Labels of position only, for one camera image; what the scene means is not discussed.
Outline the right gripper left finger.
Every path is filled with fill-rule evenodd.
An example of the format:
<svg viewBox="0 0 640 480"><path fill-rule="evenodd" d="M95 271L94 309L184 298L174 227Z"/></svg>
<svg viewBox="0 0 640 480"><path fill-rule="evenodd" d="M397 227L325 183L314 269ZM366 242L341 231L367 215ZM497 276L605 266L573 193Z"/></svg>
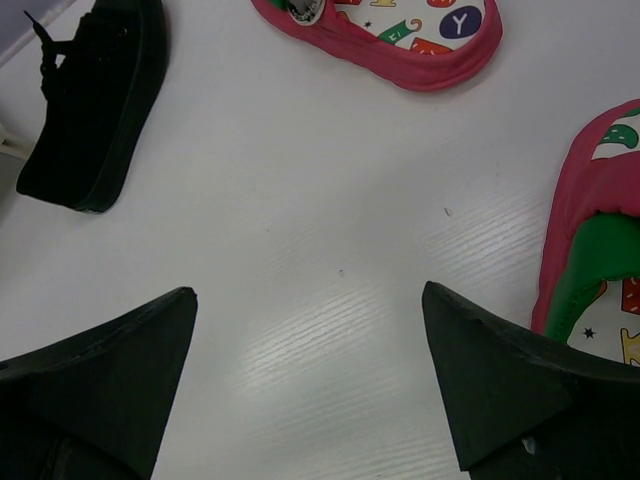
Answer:
<svg viewBox="0 0 640 480"><path fill-rule="evenodd" d="M151 478L197 309L179 287L2 361L2 478Z"/></svg>

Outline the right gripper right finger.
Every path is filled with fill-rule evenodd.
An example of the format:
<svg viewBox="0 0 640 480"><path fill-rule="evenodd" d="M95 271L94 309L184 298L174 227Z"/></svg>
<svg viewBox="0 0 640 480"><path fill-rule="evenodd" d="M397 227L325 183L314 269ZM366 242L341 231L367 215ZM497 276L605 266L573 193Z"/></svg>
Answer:
<svg viewBox="0 0 640 480"><path fill-rule="evenodd" d="M473 479L636 479L639 370L435 282L422 308L459 468Z"/></svg>

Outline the black lace shoe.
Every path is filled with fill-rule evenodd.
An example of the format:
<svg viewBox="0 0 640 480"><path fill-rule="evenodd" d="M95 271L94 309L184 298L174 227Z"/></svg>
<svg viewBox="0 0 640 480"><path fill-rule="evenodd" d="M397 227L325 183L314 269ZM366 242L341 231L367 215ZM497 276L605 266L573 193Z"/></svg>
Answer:
<svg viewBox="0 0 640 480"><path fill-rule="evenodd" d="M97 1L74 37L56 41L38 21L43 129L21 170L19 194L102 213L124 186L168 63L158 0Z"/></svg>

